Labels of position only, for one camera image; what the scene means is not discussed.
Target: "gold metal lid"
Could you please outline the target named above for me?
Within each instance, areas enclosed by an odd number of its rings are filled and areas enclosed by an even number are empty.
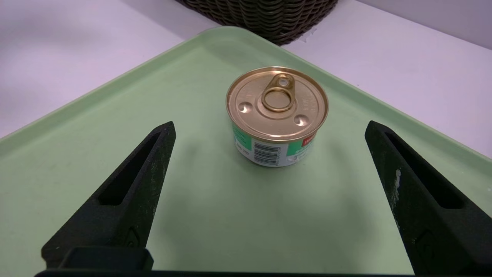
[[[267,67],[240,76],[227,93],[232,121],[251,136],[289,142],[313,135],[328,114],[328,98],[312,78]]]

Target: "green tray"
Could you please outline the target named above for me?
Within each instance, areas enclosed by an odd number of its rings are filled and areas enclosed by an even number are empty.
[[[233,144],[229,85],[300,70],[330,112],[313,151],[264,168]],[[154,269],[410,274],[367,148],[370,120],[492,214],[492,162],[248,31],[206,31],[0,141],[0,276],[43,270],[41,247],[155,126],[177,140],[147,248]]]

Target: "tin can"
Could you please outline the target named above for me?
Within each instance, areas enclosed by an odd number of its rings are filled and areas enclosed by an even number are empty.
[[[266,167],[303,159],[328,114],[321,86],[297,70],[267,67],[240,76],[227,92],[234,143]]]

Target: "red logo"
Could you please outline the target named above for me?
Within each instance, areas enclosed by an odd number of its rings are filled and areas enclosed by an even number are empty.
[[[314,136],[315,136],[315,135],[316,135],[316,134],[314,134],[314,135],[312,135],[312,136],[310,136],[310,137],[305,138],[305,139],[303,140],[303,146],[302,146],[302,147],[304,147],[304,146],[308,145],[308,144],[311,142],[311,140],[314,138]]]

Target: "pull tab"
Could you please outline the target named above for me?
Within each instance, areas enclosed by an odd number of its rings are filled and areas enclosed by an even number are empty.
[[[261,95],[265,108],[281,112],[292,107],[296,97],[295,80],[289,74],[279,73],[273,77]]]

